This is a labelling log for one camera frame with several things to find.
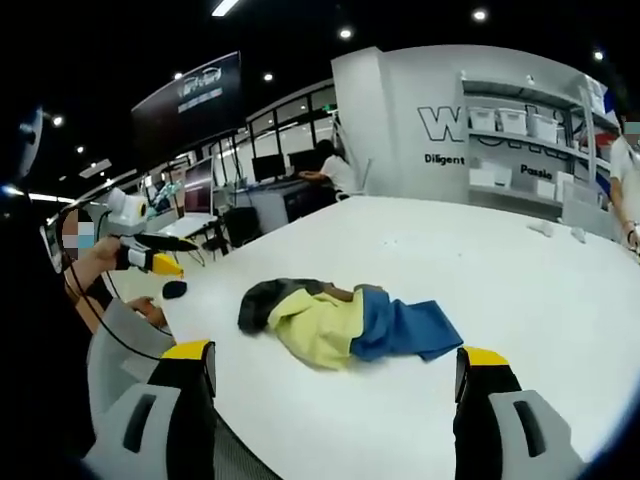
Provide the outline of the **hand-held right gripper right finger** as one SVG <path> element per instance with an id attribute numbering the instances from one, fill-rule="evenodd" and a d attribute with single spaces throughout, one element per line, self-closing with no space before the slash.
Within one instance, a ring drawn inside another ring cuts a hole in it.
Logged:
<path id="1" fill-rule="evenodd" d="M 457 349 L 455 404 L 457 479 L 575 479 L 584 469 L 569 424 L 501 355 Z"/>

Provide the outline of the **person's left hand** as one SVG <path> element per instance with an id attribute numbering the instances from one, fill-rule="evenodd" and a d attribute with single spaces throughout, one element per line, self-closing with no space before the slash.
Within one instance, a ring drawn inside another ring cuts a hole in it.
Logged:
<path id="1" fill-rule="evenodd" d="M 75 270 L 82 284 L 91 284 L 102 273 L 115 270 L 120 249 L 117 237 L 106 236 L 79 258 Z"/>

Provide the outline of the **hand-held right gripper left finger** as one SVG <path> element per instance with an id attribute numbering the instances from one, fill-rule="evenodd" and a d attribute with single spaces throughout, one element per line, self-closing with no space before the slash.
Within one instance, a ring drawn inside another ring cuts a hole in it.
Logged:
<path id="1" fill-rule="evenodd" d="M 83 459 L 93 479 L 214 477 L 215 353 L 211 340 L 173 346 L 109 407 Z"/>

